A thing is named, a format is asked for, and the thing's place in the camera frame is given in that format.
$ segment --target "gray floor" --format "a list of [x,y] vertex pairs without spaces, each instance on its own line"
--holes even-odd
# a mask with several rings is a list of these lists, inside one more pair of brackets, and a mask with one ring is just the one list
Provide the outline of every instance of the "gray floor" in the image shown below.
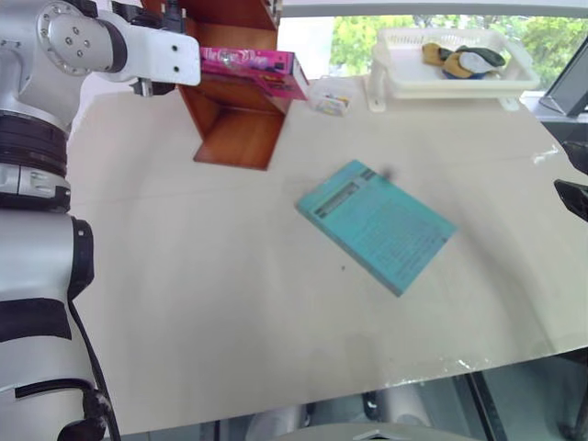
[[[588,382],[588,369],[550,357],[484,372],[509,441],[561,440],[559,423],[573,424]],[[421,396],[432,424],[458,435],[485,440],[463,379],[423,383]],[[221,423],[223,441],[243,441],[251,416]],[[316,404],[312,425],[366,422],[360,396]],[[211,441],[211,424],[124,436],[124,441]]]

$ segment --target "metal frame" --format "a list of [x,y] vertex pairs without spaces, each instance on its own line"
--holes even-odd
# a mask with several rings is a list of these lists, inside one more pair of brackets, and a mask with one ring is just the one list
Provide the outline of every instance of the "metal frame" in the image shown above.
[[282,17],[468,14],[588,18],[584,0],[284,0]]
[[539,103],[570,118],[585,111],[588,106],[588,38]]

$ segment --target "window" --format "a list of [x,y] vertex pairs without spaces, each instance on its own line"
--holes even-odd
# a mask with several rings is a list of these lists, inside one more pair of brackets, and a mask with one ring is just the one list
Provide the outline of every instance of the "window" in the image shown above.
[[588,36],[588,19],[413,15],[283,18],[278,46],[295,51],[310,78],[367,74],[381,28],[487,28],[520,42],[547,90]]

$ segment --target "pink package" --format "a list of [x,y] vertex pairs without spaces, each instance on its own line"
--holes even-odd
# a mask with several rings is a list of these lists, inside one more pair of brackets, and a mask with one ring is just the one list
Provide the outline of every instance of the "pink package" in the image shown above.
[[268,95],[307,99],[309,82],[293,52],[200,48],[204,74],[249,78]]

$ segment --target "wooden shelf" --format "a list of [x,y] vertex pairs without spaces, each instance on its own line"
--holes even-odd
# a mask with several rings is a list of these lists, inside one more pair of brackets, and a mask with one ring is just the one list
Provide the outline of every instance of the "wooden shelf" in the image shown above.
[[[160,0],[142,0],[161,12]],[[265,0],[185,0],[187,33],[200,46],[275,50],[277,27]],[[202,75],[197,87],[179,86],[202,138],[194,160],[266,170],[290,100],[269,97],[242,78]]]

